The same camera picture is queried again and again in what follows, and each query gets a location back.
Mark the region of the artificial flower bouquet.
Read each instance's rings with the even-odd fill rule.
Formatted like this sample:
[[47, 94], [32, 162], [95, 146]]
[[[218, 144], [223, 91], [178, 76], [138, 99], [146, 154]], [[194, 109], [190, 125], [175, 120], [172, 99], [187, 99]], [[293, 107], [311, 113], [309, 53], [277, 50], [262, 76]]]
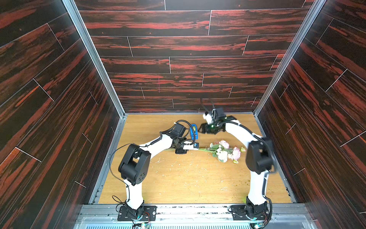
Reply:
[[206, 148], [198, 148], [197, 150], [211, 154], [222, 163], [232, 161], [235, 164], [238, 164], [241, 155], [247, 152], [245, 147], [230, 147], [230, 144], [225, 140], [216, 141]]

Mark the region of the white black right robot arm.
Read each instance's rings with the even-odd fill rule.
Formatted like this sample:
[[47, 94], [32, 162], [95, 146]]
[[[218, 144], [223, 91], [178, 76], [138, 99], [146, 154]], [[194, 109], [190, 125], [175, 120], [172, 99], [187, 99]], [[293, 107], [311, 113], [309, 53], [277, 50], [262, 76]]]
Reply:
[[206, 122], [201, 124], [199, 132], [228, 132], [246, 147], [246, 165], [251, 178], [245, 213], [251, 220], [269, 221], [273, 210], [272, 201], [266, 196], [267, 180], [271, 169], [277, 170], [271, 140], [253, 133], [235, 117], [226, 116], [222, 108], [214, 108], [211, 112], [206, 110], [203, 118]]

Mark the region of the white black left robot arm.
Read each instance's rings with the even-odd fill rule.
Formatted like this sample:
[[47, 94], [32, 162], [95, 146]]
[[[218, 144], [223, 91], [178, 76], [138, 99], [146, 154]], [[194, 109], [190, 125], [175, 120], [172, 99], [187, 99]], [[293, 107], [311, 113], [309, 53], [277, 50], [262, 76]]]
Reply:
[[185, 137], [185, 132], [192, 127], [175, 123], [168, 130], [159, 132], [159, 137], [142, 145], [130, 144], [119, 167], [122, 181], [126, 185], [126, 214], [139, 219], [144, 213], [142, 182], [147, 176], [151, 159], [162, 151], [173, 148], [176, 154], [186, 154], [189, 150], [197, 150], [196, 138]]

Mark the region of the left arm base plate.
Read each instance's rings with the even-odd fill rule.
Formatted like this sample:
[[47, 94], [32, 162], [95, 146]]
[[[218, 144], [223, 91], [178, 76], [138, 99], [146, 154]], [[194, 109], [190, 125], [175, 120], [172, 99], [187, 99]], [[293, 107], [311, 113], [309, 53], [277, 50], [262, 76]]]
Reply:
[[119, 209], [117, 221], [155, 221], [157, 206], [143, 205], [137, 210], [131, 207], [121, 206]]

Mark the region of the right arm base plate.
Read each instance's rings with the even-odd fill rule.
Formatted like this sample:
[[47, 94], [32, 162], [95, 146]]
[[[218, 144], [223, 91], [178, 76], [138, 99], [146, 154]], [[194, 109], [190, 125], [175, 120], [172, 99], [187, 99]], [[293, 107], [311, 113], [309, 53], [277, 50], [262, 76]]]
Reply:
[[228, 208], [233, 220], [265, 221], [269, 219], [270, 209], [267, 204], [262, 205], [231, 205]]

